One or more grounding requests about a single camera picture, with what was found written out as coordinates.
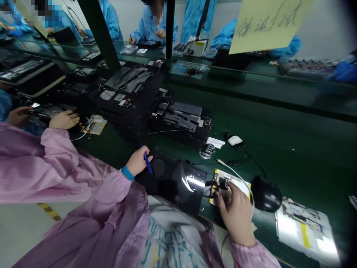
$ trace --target blue pen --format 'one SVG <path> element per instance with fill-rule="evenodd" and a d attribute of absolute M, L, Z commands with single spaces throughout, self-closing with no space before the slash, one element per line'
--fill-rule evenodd
<path fill-rule="evenodd" d="M 149 169 L 150 174 L 154 174 L 154 172 L 152 171 L 152 167 L 151 167 L 151 165 L 150 165 L 148 156 L 146 155 L 145 152 L 144 152 L 144 158 L 145 158 L 146 165 L 148 166 L 148 169 Z"/>

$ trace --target black computer mouse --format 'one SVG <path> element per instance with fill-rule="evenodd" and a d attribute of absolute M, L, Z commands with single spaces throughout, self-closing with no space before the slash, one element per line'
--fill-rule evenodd
<path fill-rule="evenodd" d="M 283 197 L 276 185 L 261 176 L 255 176 L 251 184 L 254 203 L 257 209 L 275 212 L 280 208 Z"/>

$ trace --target blue wristband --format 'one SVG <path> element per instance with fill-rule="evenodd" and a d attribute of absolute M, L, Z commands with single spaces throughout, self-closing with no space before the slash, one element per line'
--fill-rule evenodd
<path fill-rule="evenodd" d="M 132 173 L 129 171 L 126 165 L 122 167 L 122 173 L 124 174 L 125 177 L 127 177 L 129 181 L 133 181 L 135 178 L 135 176 L 132 175 Z"/>

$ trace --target metal post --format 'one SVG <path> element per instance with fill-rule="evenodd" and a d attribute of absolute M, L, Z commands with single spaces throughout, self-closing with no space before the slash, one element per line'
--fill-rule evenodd
<path fill-rule="evenodd" d="M 170 60 L 174 36 L 175 0 L 167 0 L 166 7 L 166 59 Z"/>
<path fill-rule="evenodd" d="M 119 59 L 98 0 L 77 1 L 109 70 L 112 72 L 116 71 L 120 68 Z"/>

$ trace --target yellow paper sign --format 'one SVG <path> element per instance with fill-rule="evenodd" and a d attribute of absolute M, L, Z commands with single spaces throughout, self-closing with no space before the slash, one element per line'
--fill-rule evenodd
<path fill-rule="evenodd" d="M 229 54 L 287 47 L 315 0 L 243 0 Z"/>

